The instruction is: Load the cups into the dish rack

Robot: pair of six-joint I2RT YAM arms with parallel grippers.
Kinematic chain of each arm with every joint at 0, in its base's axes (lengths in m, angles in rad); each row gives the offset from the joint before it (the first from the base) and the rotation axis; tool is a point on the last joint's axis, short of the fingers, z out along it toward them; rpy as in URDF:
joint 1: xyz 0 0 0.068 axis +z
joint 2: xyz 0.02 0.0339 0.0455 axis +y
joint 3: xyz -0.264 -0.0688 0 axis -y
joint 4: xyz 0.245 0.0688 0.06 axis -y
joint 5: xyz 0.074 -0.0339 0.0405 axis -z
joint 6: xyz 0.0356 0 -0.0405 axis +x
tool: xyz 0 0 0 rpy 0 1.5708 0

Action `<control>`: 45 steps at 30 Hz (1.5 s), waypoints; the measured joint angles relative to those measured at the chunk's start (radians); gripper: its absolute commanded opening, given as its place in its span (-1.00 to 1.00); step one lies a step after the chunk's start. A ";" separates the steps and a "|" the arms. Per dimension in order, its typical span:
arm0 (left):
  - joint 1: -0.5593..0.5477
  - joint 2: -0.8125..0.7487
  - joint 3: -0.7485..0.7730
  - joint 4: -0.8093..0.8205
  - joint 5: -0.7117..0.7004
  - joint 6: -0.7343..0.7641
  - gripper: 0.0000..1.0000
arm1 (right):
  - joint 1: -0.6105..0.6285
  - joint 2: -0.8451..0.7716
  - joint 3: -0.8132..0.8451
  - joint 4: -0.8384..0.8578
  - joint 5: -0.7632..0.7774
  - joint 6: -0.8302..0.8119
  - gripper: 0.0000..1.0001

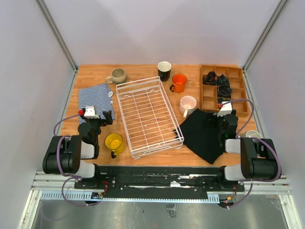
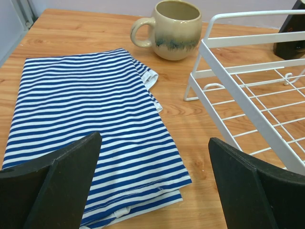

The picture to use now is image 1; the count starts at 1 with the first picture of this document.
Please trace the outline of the white pink mug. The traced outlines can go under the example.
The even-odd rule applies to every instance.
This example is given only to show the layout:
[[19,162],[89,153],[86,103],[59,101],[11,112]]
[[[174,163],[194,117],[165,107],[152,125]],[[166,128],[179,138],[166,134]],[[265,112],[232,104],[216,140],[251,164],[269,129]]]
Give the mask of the white pink mug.
[[188,115],[192,114],[197,106],[197,101],[192,96],[184,96],[180,100],[180,113],[183,115],[183,118],[186,118]]

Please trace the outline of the black faceted mug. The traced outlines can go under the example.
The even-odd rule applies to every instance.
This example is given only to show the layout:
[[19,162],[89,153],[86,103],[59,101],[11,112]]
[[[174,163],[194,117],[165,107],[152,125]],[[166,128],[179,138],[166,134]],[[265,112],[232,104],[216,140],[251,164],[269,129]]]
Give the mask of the black faceted mug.
[[160,80],[162,82],[168,81],[170,78],[172,65],[167,61],[163,61],[158,63],[157,69]]

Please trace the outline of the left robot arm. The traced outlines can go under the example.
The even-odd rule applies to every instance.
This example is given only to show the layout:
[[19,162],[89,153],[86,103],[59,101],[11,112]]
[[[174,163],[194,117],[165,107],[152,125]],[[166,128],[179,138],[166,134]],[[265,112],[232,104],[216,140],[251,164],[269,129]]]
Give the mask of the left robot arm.
[[78,126],[79,134],[56,135],[56,130],[53,130],[54,136],[42,161],[43,172],[74,178],[81,188],[98,189],[101,185],[107,186],[109,179],[101,174],[99,166],[86,160],[99,156],[101,127],[113,123],[112,110],[103,111],[100,116],[94,106],[87,106],[61,122],[74,117],[84,121]]

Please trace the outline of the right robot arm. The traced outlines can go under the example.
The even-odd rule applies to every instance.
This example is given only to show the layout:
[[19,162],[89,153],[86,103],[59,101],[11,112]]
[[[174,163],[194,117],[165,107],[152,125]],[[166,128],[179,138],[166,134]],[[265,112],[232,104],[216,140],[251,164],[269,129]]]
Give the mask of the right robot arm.
[[226,191],[239,181],[273,182],[281,177],[282,169],[271,139],[236,136],[238,117],[235,112],[224,116],[207,113],[208,126],[215,131],[210,141],[214,152],[240,155],[240,163],[219,168],[213,181]]

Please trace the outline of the orange mug black handle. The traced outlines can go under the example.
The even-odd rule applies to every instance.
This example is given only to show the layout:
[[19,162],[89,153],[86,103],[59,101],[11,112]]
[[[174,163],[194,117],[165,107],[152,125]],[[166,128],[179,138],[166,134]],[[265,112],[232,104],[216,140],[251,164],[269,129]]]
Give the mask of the orange mug black handle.
[[182,73],[177,73],[172,77],[172,85],[170,91],[175,93],[182,93],[185,90],[187,77]]

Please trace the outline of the yellow mug black handle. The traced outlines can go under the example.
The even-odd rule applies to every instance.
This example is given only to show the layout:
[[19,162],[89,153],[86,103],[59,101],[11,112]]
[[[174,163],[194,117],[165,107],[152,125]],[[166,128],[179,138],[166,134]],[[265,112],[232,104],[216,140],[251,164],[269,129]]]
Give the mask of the yellow mug black handle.
[[124,141],[120,134],[111,133],[105,138],[105,146],[111,151],[111,158],[115,159],[124,149]]

